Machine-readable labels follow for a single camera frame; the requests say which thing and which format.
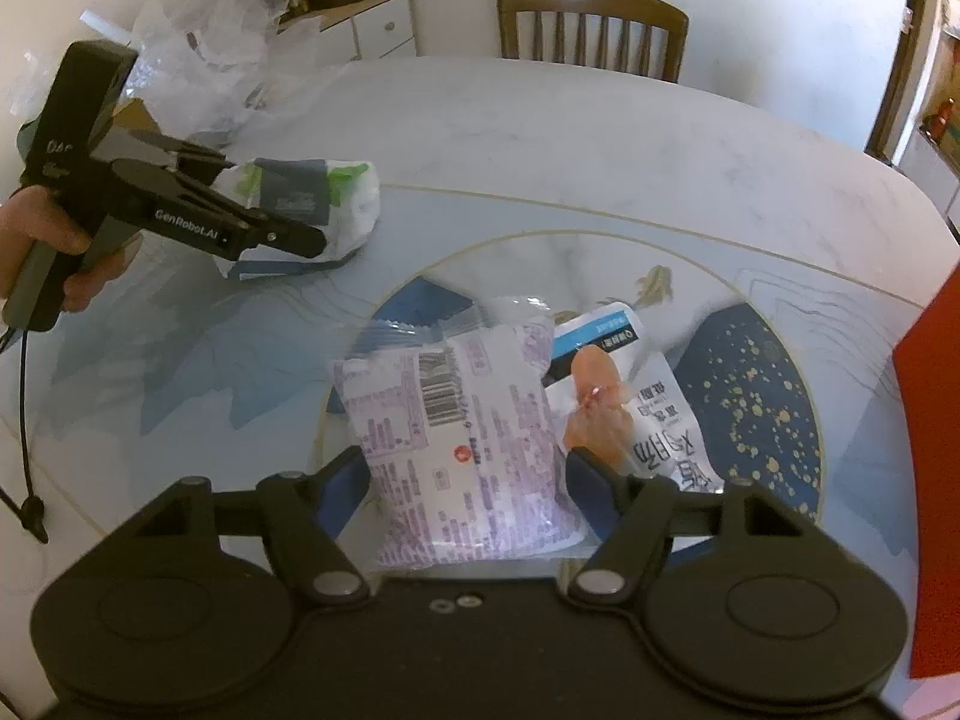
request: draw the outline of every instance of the screw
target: screw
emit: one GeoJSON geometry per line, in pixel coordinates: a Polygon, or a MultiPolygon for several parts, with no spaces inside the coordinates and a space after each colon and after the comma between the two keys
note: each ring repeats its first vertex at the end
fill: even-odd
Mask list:
{"type": "Polygon", "coordinates": [[[430,611],[435,611],[438,614],[453,614],[456,610],[457,605],[445,598],[434,598],[430,602],[430,611]]]}
{"type": "Polygon", "coordinates": [[[325,571],[313,581],[313,589],[320,595],[353,595],[362,586],[360,577],[349,571],[325,571]]]}
{"type": "Polygon", "coordinates": [[[457,605],[460,608],[477,608],[483,605],[483,599],[479,595],[467,593],[457,599],[457,605]]]}
{"type": "Polygon", "coordinates": [[[614,595],[624,589],[627,581],[616,571],[594,568],[577,574],[577,586],[590,595],[614,595]]]}

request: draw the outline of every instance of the blue label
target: blue label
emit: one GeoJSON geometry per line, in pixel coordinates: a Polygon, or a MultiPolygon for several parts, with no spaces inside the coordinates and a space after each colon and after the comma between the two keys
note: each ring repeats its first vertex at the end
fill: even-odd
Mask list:
{"type": "Polygon", "coordinates": [[[586,346],[591,341],[596,341],[597,338],[603,338],[607,333],[613,333],[614,330],[620,330],[624,327],[630,327],[630,319],[627,319],[627,314],[622,311],[610,314],[608,317],[594,319],[593,322],[588,322],[576,330],[571,330],[569,333],[564,333],[563,336],[554,338],[553,359],[563,357],[574,349],[586,346]]]}

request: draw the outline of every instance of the chicken breast package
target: chicken breast package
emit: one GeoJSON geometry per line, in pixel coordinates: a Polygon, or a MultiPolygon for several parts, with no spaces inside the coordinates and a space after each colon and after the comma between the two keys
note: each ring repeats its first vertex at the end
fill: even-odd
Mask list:
{"type": "Polygon", "coordinates": [[[544,381],[563,453],[582,446],[620,473],[723,491],[696,416],[630,306],[611,303],[560,324],[552,357],[544,381]]]}
{"type": "Polygon", "coordinates": [[[552,343],[540,317],[334,364],[390,521],[381,565],[526,557],[582,541],[541,383],[552,343]]]}

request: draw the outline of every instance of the wooden chair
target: wooden chair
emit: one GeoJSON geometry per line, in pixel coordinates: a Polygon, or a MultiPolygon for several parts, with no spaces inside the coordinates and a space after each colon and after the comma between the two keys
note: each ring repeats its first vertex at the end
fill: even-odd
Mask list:
{"type": "Polygon", "coordinates": [[[628,73],[632,65],[630,57],[631,23],[642,25],[640,48],[637,52],[637,74],[649,76],[650,53],[653,30],[667,33],[664,52],[664,70],[661,80],[676,83],[683,61],[683,44],[690,19],[682,10],[663,0],[497,0],[496,10],[500,20],[500,52],[505,59],[520,58],[520,35],[517,14],[533,12],[534,37],[533,59],[544,61],[544,18],[542,14],[553,11],[557,14],[553,38],[553,61],[566,61],[565,13],[579,14],[577,40],[573,61],[587,64],[587,15],[600,16],[600,35],[594,67],[628,73]],[[610,20],[620,20],[620,35],[613,67],[608,68],[608,32],[610,20]]]}

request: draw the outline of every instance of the dining table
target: dining table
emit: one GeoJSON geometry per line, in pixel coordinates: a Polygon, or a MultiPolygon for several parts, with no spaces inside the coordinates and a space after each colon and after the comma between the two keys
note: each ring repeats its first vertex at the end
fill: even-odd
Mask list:
{"type": "MultiPolygon", "coordinates": [[[[352,441],[331,364],[369,322],[431,324],[496,296],[536,296],[557,322],[630,305],[714,470],[819,525],[912,621],[916,501],[892,351],[960,247],[906,177],[760,109],[630,74],[425,56],[317,77],[309,104],[251,118],[227,154],[370,161],[381,216],[356,256],[229,279],[147,235],[87,311],[29,335],[50,542],[0,517],[0,690],[21,712],[54,702],[29,635],[46,584],[182,477],[247,490],[318,469],[352,441]]],[[[0,484],[14,497],[18,374],[14,348],[0,356],[0,484]]],[[[376,552],[380,515],[357,512],[349,555],[376,552]]],[[[224,547],[256,552],[239,541],[224,547]]],[[[960,675],[913,680],[909,654],[885,702],[911,720],[960,716],[960,675]]]]}

